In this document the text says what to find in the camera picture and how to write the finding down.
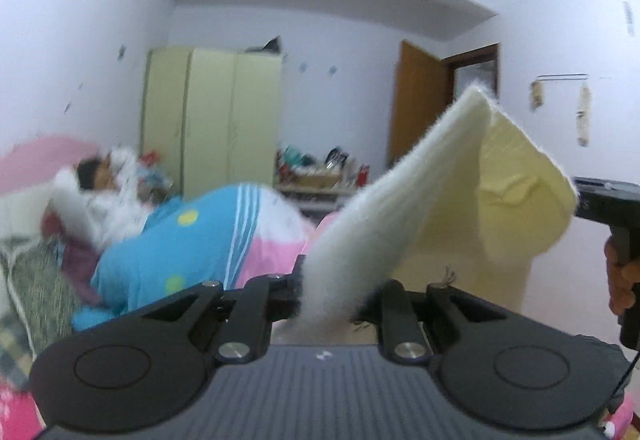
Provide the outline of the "person's right hand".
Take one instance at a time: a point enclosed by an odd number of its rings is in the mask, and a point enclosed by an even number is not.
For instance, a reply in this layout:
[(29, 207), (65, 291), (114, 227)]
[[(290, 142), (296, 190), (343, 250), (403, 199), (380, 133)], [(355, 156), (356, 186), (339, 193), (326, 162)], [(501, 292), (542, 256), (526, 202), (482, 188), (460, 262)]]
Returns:
[(604, 256), (608, 275), (608, 296), (610, 296), (608, 305), (616, 316), (622, 316), (636, 303), (634, 286), (640, 282), (639, 259), (621, 264), (612, 236), (605, 242)]

